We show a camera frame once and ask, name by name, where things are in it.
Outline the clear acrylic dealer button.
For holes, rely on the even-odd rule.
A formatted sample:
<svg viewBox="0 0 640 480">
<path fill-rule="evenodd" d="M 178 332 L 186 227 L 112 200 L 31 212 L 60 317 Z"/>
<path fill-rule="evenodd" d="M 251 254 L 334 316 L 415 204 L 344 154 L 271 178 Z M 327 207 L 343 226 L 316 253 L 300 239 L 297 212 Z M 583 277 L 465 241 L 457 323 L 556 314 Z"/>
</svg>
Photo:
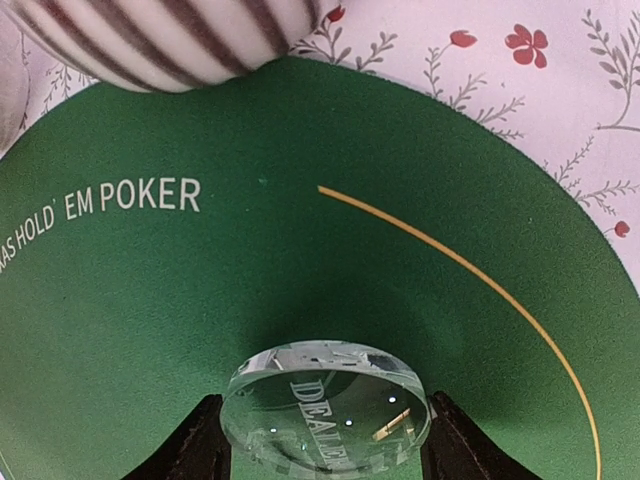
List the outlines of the clear acrylic dealer button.
<svg viewBox="0 0 640 480">
<path fill-rule="evenodd" d="M 295 479 L 359 479 L 408 460 L 433 419 L 423 384 L 383 350 L 293 342 L 247 359 L 220 422 L 233 448 Z"/>
</svg>

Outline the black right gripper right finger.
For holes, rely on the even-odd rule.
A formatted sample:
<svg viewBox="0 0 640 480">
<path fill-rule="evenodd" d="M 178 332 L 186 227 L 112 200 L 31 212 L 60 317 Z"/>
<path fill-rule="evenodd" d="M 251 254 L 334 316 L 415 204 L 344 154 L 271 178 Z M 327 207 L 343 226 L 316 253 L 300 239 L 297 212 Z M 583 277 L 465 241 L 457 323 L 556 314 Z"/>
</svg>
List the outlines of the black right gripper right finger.
<svg viewBox="0 0 640 480">
<path fill-rule="evenodd" d="M 519 479 L 520 464 L 501 450 L 444 392 L 423 445 L 424 479 Z"/>
</svg>

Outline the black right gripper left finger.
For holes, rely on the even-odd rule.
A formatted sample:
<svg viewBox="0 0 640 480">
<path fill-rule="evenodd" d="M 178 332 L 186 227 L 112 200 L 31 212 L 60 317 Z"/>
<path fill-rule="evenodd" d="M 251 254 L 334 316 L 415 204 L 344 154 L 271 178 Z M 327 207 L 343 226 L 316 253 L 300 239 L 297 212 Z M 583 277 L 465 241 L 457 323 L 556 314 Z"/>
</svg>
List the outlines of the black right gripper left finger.
<svg viewBox="0 0 640 480">
<path fill-rule="evenodd" d="M 229 480 L 231 446 L 221 424 L 223 397 L 207 395 L 166 441 L 133 470 L 143 480 Z"/>
</svg>

